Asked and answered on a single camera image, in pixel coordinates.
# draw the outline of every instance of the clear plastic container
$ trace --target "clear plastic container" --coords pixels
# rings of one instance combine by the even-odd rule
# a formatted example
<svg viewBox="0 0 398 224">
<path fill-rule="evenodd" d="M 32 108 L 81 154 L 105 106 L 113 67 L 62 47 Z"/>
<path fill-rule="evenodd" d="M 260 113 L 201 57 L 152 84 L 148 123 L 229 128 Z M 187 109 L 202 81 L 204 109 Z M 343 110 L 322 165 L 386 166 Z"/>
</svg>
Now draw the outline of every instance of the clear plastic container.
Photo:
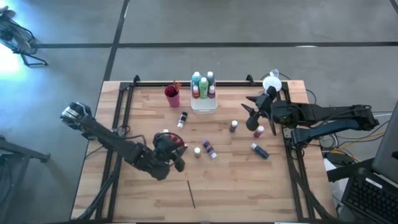
<svg viewBox="0 0 398 224">
<path fill-rule="evenodd" d="M 217 88 L 216 95 L 213 98 L 207 97 L 206 99 L 194 98 L 192 94 L 191 82 L 191 107 L 195 114 L 213 114 L 217 109 Z"/>
</svg>

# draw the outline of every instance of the yellow cable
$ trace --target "yellow cable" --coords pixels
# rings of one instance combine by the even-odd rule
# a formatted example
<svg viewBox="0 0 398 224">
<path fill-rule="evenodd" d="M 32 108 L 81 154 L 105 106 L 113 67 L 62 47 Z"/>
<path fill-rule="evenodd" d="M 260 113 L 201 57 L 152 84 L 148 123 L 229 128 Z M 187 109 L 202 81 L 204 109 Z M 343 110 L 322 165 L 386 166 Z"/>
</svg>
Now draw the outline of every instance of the yellow cable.
<svg viewBox="0 0 398 224">
<path fill-rule="evenodd" d="M 358 162 L 361 162 L 357 157 L 352 156 L 352 155 L 350 155 L 350 154 L 348 154 L 346 152 L 340 151 L 340 150 L 338 150 L 338 151 L 330 151 L 330 153 L 343 154 L 343 155 L 349 156 L 350 158 L 352 158 L 352 159 L 354 159 L 354 160 L 356 160 Z"/>
<path fill-rule="evenodd" d="M 367 138 L 371 138 L 371 137 L 380 136 L 380 135 L 382 135 L 382 134 L 384 134 L 384 132 L 379 133 L 379 134 L 372 134 L 372 135 L 367 136 L 367 137 L 365 137 L 365 138 L 357 139 L 357 140 L 355 140 L 355 141 L 349 143 L 348 145 L 346 145 L 346 146 L 344 146 L 344 147 L 340 146 L 340 147 L 338 147 L 338 148 L 336 148 L 336 149 L 333 149 L 333 150 L 331 150 L 331 152 L 332 152 L 332 151 L 339 151 L 340 149 L 342 149 L 342 148 L 347 148 L 348 146 L 350 146 L 350 145 L 352 145 L 352 144 L 354 144 L 354 143 L 356 143 L 356 142 L 358 142 L 358 141 L 360 141 L 360 140 L 367 139 Z"/>
</svg>

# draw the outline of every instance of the computer monitor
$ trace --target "computer monitor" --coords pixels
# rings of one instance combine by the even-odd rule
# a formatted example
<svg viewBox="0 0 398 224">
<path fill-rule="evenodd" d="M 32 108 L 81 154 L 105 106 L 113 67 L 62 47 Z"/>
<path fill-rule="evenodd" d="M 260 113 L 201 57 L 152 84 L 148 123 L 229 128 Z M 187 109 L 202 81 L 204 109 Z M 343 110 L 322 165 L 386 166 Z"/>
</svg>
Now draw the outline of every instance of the computer monitor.
<svg viewBox="0 0 398 224">
<path fill-rule="evenodd" d="M 398 102 L 392 112 L 372 167 L 376 173 L 398 183 Z"/>
</svg>

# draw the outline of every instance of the desk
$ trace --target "desk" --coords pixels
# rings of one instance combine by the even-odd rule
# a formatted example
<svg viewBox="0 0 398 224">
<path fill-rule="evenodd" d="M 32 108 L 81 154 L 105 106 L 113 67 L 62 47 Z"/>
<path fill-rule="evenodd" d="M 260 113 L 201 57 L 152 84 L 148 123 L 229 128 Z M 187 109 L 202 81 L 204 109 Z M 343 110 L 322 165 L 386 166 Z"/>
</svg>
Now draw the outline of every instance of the desk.
<svg viewBox="0 0 398 224">
<path fill-rule="evenodd" d="M 104 82 L 99 98 L 96 119 L 107 128 L 112 126 L 119 85 L 120 82 Z M 288 85 L 293 102 L 308 103 L 303 81 L 289 81 Z M 262 87 L 253 86 L 217 87 L 216 113 L 195 115 L 190 107 L 189 88 L 180 90 L 180 107 L 170 108 L 162 87 L 135 87 L 128 136 L 143 134 L 149 147 L 153 148 L 154 134 L 168 129 L 180 135 L 189 145 L 189 150 L 183 155 L 185 170 L 179 173 L 172 168 L 163 181 L 157 181 L 123 162 L 113 221 L 296 221 L 281 127 L 277 125 L 277 136 L 273 136 L 268 121 L 260 119 L 266 131 L 259 139 L 254 139 L 245 126 L 248 112 L 241 103 L 253 105 L 245 96 L 257 96 L 261 91 L 264 91 Z M 183 129 L 178 129 L 177 122 L 183 111 L 188 112 L 187 123 Z M 239 125 L 235 133 L 230 133 L 229 125 L 234 119 L 238 120 Z M 205 151 L 200 159 L 194 157 L 193 149 L 201 147 L 204 139 L 213 145 L 218 155 L 216 159 L 212 160 Z M 268 151 L 268 160 L 265 161 L 250 148 L 253 142 Z M 87 153 L 99 146 L 99 143 L 91 142 Z M 82 214 L 98 193 L 105 157 L 106 150 L 102 149 L 85 161 L 72 218 Z M 312 192 L 326 210 L 335 215 L 319 148 L 306 148 L 304 161 Z M 301 202 L 306 210 L 303 194 Z"/>
</svg>

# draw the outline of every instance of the red cup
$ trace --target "red cup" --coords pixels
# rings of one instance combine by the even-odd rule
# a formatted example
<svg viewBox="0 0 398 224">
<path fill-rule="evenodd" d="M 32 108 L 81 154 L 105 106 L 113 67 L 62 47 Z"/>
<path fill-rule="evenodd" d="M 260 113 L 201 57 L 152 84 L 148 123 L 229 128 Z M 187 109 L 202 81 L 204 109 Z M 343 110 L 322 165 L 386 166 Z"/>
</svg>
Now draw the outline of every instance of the red cup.
<svg viewBox="0 0 398 224">
<path fill-rule="evenodd" d="M 180 92 L 178 92 L 175 96 L 169 97 L 166 95 L 167 92 L 173 92 L 174 91 L 174 86 L 168 86 L 164 90 L 165 96 L 167 98 L 167 101 L 169 102 L 170 107 L 172 108 L 177 108 L 180 106 Z"/>
</svg>

